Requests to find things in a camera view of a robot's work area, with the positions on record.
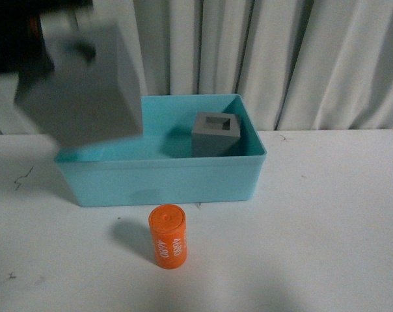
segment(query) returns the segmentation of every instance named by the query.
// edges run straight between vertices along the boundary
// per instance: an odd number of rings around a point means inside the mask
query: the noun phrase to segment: square hole
[[[204,124],[205,129],[230,130],[230,119],[224,117],[207,116]]]

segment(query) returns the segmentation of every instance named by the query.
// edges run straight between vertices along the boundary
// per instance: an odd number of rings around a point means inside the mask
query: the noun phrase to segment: black mark
[[[293,140],[293,138],[287,138],[287,137],[285,137],[284,135],[279,135],[280,137],[282,137],[282,142],[283,141],[289,141],[289,140]]]
[[[24,177],[28,177],[29,174],[32,172],[33,168],[34,168],[34,166],[33,166],[32,168],[30,168],[29,172],[27,172],[26,175],[22,175],[22,176],[18,177],[16,180],[14,180],[14,184],[17,185],[17,187],[16,187],[15,190],[18,190],[19,187],[20,187],[20,185],[21,185],[21,183],[19,182],[19,180],[20,180],[20,179],[23,179]]]

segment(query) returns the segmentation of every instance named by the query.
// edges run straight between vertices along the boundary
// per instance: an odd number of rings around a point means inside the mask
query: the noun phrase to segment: gray hollow cube
[[[45,38],[19,72],[15,105],[61,146],[141,135],[139,78],[117,25]]]
[[[192,157],[238,156],[240,117],[199,112],[192,130]]]

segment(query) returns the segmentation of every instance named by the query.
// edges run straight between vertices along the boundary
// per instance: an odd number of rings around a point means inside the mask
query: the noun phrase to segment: dark object
[[[33,66],[40,76],[52,71],[40,14],[91,5],[92,0],[0,0],[0,73],[20,72]]]

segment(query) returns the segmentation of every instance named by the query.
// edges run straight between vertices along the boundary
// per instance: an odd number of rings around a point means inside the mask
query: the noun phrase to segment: gray square block
[[[192,157],[238,156],[240,116],[199,112],[192,129]]]
[[[141,135],[139,78],[117,25],[45,38],[53,70],[21,71],[15,104],[61,146]]]

